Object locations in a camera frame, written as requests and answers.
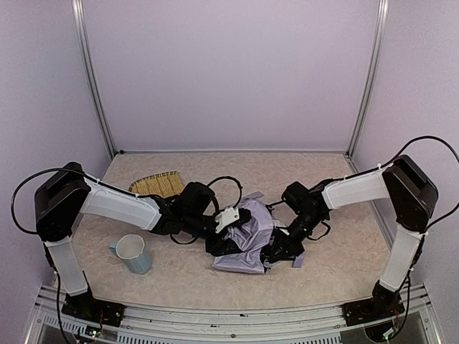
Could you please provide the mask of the lilac folding umbrella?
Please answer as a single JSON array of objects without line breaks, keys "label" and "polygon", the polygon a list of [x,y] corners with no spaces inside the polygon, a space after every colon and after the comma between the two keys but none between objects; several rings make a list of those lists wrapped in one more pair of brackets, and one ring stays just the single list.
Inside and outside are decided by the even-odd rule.
[{"label": "lilac folding umbrella", "polygon": [[226,235],[242,251],[215,257],[213,268],[226,272],[264,274],[272,266],[271,263],[264,263],[260,254],[263,247],[273,242],[273,220],[276,218],[261,201],[262,197],[263,193],[257,191],[242,198],[237,207],[250,210],[252,218],[240,229],[231,226]]}]

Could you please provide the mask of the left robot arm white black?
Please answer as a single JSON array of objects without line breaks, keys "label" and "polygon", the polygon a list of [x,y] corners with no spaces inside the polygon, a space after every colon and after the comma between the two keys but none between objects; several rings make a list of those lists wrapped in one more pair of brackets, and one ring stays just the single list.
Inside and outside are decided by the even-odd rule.
[{"label": "left robot arm white black", "polygon": [[12,220],[20,231],[42,240],[67,303],[77,306],[94,302],[72,243],[79,216],[101,216],[159,235],[185,231],[194,238],[218,234],[239,218],[235,208],[221,210],[213,190],[203,183],[188,183],[179,195],[168,198],[142,196],[102,182],[76,162],[35,173],[19,185],[24,187],[44,174],[51,176],[34,195],[35,229],[25,229],[15,215]]}]

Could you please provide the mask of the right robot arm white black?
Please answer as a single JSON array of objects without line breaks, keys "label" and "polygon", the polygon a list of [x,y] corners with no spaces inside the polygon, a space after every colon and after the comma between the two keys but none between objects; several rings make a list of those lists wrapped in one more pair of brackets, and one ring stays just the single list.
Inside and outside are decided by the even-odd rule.
[{"label": "right robot arm white black", "polygon": [[422,253],[438,200],[437,187],[407,155],[363,174],[323,180],[313,188],[298,181],[290,184],[281,201],[297,217],[285,229],[273,232],[271,243],[262,249],[262,262],[299,258],[304,252],[303,240],[311,239],[319,224],[327,224],[331,211],[378,199],[389,199],[396,214],[397,233],[389,259],[371,297],[348,302],[343,310],[348,324],[403,312],[399,291]]}]

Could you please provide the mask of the woven bamboo tray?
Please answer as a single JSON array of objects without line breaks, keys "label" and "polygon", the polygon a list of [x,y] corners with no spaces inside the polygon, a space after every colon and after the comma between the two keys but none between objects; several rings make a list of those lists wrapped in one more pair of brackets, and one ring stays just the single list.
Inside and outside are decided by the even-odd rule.
[{"label": "woven bamboo tray", "polygon": [[128,190],[142,196],[158,195],[168,198],[179,195],[184,190],[184,184],[178,171],[167,171],[138,179]]}]

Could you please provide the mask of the light blue plastic pitcher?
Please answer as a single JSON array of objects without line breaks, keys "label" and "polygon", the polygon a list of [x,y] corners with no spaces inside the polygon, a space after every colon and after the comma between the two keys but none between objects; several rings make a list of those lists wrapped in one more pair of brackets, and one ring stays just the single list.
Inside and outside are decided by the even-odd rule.
[{"label": "light blue plastic pitcher", "polygon": [[110,252],[121,259],[130,272],[145,274],[151,268],[151,256],[146,243],[137,234],[127,234],[109,246]]}]

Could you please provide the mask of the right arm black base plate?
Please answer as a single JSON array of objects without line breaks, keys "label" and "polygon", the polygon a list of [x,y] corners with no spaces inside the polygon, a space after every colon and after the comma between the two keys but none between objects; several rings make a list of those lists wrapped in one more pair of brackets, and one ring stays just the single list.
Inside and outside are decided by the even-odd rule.
[{"label": "right arm black base plate", "polygon": [[342,305],[346,325],[354,326],[376,320],[393,317],[405,311],[402,301],[394,301],[391,305],[378,303],[372,298],[347,302]]}]

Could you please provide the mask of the aluminium front rail frame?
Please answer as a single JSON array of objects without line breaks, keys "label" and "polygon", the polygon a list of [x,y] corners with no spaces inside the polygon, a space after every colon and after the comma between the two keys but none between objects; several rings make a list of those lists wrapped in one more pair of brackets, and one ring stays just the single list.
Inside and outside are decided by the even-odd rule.
[{"label": "aluminium front rail frame", "polygon": [[349,312],[331,303],[271,310],[193,310],[127,304],[118,327],[57,314],[56,289],[42,286],[28,320],[25,343],[367,343],[376,327],[403,325],[393,343],[443,343],[423,285],[401,291],[407,320],[393,315],[347,323]]}]

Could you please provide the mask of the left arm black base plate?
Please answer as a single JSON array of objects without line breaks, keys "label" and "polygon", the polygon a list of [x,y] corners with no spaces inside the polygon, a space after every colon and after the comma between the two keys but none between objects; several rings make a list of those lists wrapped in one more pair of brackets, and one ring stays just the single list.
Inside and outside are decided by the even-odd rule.
[{"label": "left arm black base plate", "polygon": [[125,306],[120,303],[97,299],[73,304],[70,301],[66,301],[62,306],[64,315],[116,328],[120,327],[124,310]]}]

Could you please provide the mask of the right aluminium corner post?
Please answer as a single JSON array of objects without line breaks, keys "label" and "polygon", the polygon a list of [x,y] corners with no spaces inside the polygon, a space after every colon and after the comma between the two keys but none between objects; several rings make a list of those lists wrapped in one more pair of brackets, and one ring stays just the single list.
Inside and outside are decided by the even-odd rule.
[{"label": "right aluminium corner post", "polygon": [[366,117],[369,112],[372,92],[377,79],[378,66],[384,42],[384,34],[387,25],[388,12],[389,1],[380,0],[377,11],[377,20],[374,30],[374,37],[372,41],[372,49],[369,58],[369,66],[366,73],[366,79],[364,82],[364,89],[361,96],[361,101],[359,103],[359,109],[354,129],[352,131],[351,139],[346,151],[346,154],[350,160],[353,160],[354,156],[356,155],[358,144],[363,133]]}]

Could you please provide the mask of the aluminium corner post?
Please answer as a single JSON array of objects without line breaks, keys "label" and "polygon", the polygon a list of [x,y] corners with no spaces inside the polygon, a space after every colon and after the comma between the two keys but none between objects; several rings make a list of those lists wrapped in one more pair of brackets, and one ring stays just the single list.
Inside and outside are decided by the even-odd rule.
[{"label": "aluminium corner post", "polygon": [[115,157],[117,150],[113,140],[113,135],[110,131],[108,119],[105,115],[103,102],[100,96],[97,77],[90,50],[90,40],[87,32],[85,22],[84,4],[81,0],[72,1],[72,11],[75,20],[75,27],[77,31],[78,40],[80,43],[80,50],[84,64],[85,74],[90,89],[91,98],[95,108],[95,114],[100,126],[103,142],[111,160]]},{"label": "aluminium corner post", "polygon": [[366,73],[366,79],[364,82],[364,89],[361,96],[361,101],[359,103],[359,109],[354,129],[352,131],[351,139],[346,151],[346,154],[350,160],[353,160],[354,156],[356,155],[358,144],[363,133],[366,117],[369,112],[372,92],[377,79],[378,66],[384,42],[384,34],[387,25],[388,12],[389,1],[380,0],[377,11],[377,20],[374,30],[374,37],[372,41],[372,49],[369,58],[369,66]]}]

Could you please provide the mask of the left aluminium corner post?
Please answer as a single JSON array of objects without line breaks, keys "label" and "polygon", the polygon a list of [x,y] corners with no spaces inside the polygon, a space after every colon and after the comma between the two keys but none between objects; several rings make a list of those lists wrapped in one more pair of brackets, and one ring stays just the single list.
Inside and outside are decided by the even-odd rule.
[{"label": "left aluminium corner post", "polygon": [[103,102],[100,96],[97,77],[90,50],[90,40],[87,32],[85,22],[84,4],[81,0],[72,1],[72,11],[75,20],[75,27],[77,31],[78,40],[80,43],[80,50],[84,64],[85,74],[90,89],[91,98],[95,108],[95,114],[100,126],[103,142],[111,160],[115,157],[117,150],[113,140],[113,135],[110,131],[108,119],[105,115]]}]

